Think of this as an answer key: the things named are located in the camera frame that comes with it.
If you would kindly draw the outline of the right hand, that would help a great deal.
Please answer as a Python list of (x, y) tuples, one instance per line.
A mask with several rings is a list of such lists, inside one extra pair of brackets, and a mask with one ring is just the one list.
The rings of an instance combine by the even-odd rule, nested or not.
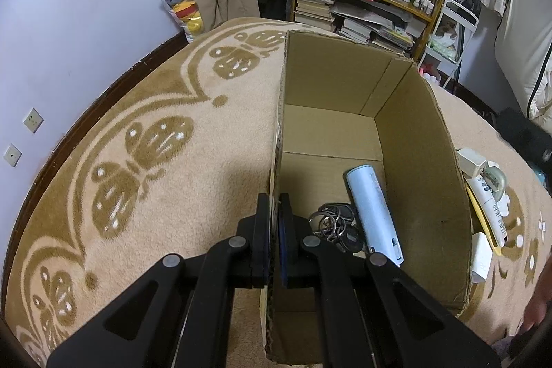
[(540, 277), (538, 278), (535, 290), (528, 302), (523, 316), (519, 332), (524, 334), (532, 327), (538, 326), (545, 318), (547, 308), (552, 298), (552, 261), (548, 258)]

